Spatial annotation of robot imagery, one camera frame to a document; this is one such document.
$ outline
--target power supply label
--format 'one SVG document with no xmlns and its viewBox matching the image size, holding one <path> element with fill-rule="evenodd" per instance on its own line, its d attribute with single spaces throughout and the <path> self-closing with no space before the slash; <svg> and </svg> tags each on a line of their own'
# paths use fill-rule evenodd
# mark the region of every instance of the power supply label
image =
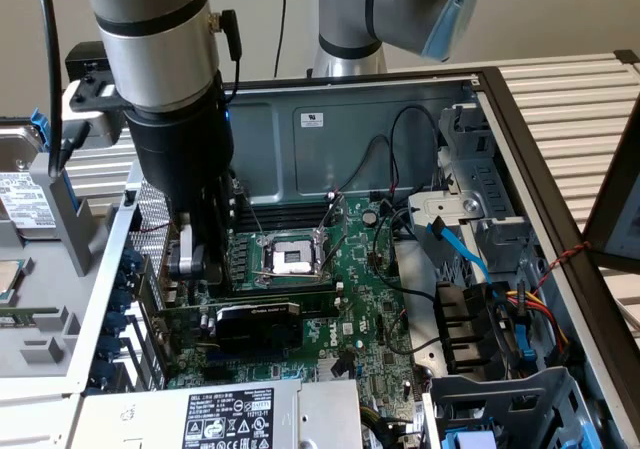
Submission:
<svg viewBox="0 0 640 449">
<path fill-rule="evenodd" d="M 273 389 L 189 396 L 183 449 L 272 449 Z"/>
<path fill-rule="evenodd" d="M 42 188 L 28 172 L 0 172 L 0 200 L 18 229 L 56 227 Z"/>
</svg>

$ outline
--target green circuit board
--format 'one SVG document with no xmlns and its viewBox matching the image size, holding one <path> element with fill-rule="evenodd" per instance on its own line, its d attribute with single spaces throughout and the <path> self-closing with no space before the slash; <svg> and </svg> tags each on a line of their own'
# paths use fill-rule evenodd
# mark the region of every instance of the green circuit board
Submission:
<svg viewBox="0 0 640 449">
<path fill-rule="evenodd" d="M 403 395 L 405 381 L 410 381 L 415 387 L 411 356 L 392 353 L 381 339 L 377 327 L 382 320 L 384 330 L 388 329 L 404 308 L 403 296 L 389 289 L 369 265 L 375 229 L 363 224 L 362 213 L 368 209 L 378 213 L 379 204 L 370 203 L 366 198 L 350 198 L 347 199 L 347 208 L 347 238 L 330 267 L 332 276 L 341 275 L 344 282 L 344 295 L 336 311 L 337 316 L 305 319 L 302 347 L 282 357 L 218 362 L 215 348 L 204 344 L 197 346 L 189 327 L 194 323 L 197 325 L 195 321 L 200 317 L 202 307 L 214 311 L 225 300 L 217 298 L 214 302 L 206 291 L 198 294 L 196 305 L 189 305 L 186 299 L 178 297 L 176 308 L 164 314 L 172 338 L 178 338 L 177 345 L 181 347 L 172 366 L 170 389 L 278 379 L 301 379 L 304 382 L 332 380 L 332 365 L 340 353 L 348 350 L 356 356 L 356 381 L 361 403 L 375 407 L 382 415 L 420 420 L 421 416 L 416 411 L 421 411 L 421 404 L 414 402 L 413 393 L 409 398 Z M 341 233 L 339 225 L 329 229 L 332 240 Z M 238 283 L 242 289 L 253 288 L 252 272 L 260 269 L 261 249 L 255 243 L 256 237 L 256 234 L 240 234 L 231 244 L 230 251 L 233 251 L 241 241 L 248 241 L 246 264 L 250 271 L 247 271 L 245 280 Z M 377 252 L 382 255 L 380 265 L 387 267 L 388 230 L 383 229 L 380 233 Z M 276 300 L 287 298 L 275 297 Z M 410 347 L 408 333 L 401 328 L 396 329 L 391 338 L 395 347 Z"/>
</svg>

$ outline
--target white wall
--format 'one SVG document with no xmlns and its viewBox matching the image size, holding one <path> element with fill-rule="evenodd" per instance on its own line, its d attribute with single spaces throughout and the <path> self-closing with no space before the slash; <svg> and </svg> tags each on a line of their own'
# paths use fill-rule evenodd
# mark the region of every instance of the white wall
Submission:
<svg viewBox="0 0 640 449">
<path fill-rule="evenodd" d="M 98 38 L 88 0 L 54 0 L 64 55 L 78 42 Z M 212 0 L 234 8 L 242 31 L 242 79 L 272 76 L 281 0 Z M 317 0 L 289 0 L 281 77 L 302 77 L 313 64 Z M 640 53 L 640 0 L 479 0 L 469 31 L 452 62 L 587 54 L 614 49 Z M 47 73 L 38 0 L 0 0 L 0 115 L 46 109 Z M 222 70 L 233 77 L 226 41 L 218 39 Z M 424 64 L 387 48 L 390 68 Z"/>
</svg>

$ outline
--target white label sticker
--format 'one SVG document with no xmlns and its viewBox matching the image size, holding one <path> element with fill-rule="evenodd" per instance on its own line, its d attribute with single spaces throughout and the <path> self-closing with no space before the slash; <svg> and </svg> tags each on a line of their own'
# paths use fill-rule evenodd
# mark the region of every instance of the white label sticker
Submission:
<svg viewBox="0 0 640 449">
<path fill-rule="evenodd" d="M 26 172 L 0 172 L 0 200 L 18 229 L 56 227 L 44 191 Z"/>
<path fill-rule="evenodd" d="M 322 127 L 324 126 L 324 114 L 322 112 L 301 114 L 300 124 L 302 127 Z"/>
</svg>

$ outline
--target motherboard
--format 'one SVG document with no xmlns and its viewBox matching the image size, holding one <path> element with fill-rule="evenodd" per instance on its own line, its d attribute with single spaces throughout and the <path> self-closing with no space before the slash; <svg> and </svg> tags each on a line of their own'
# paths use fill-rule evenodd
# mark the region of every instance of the motherboard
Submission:
<svg viewBox="0 0 640 449">
<path fill-rule="evenodd" d="M 233 297 L 212 297 L 207 290 L 196 287 L 191 293 L 186 287 L 176 290 L 174 307 L 163 311 L 175 348 L 170 367 L 169 388 L 188 388 L 212 384 L 243 383 L 279 379 L 300 379 L 303 382 L 323 382 L 352 378 L 357 381 L 360 402 L 383 416 L 422 421 L 420 395 L 424 374 L 412 362 L 410 355 L 398 355 L 389 350 L 385 333 L 404 309 L 402 294 L 390 289 L 376 275 L 372 258 L 382 270 L 389 266 L 390 238 L 386 227 L 380 232 L 376 254 L 372 252 L 378 202 L 367 198 L 348 198 L 342 221 L 327 228 L 327 245 L 335 247 L 326 274 L 313 284 L 305 277 L 274 278 L 278 285 L 286 284 L 273 296 L 274 288 L 262 287 L 264 237 L 278 236 L 285 249 L 282 260 L 304 263 L 305 229 L 264 233 L 239 233 L 232 236 L 229 258 L 233 268 Z M 387 273 L 390 281 L 399 279 Z M 302 343 L 299 348 L 278 354 L 256 354 L 250 358 L 223 354 L 215 343 L 202 341 L 207 319 L 230 302 L 251 304 L 260 300 L 271 303 L 295 301 L 302 307 Z M 394 348 L 410 348 L 406 327 L 388 335 Z M 336 370 L 344 366 L 343 371 Z"/>
</svg>

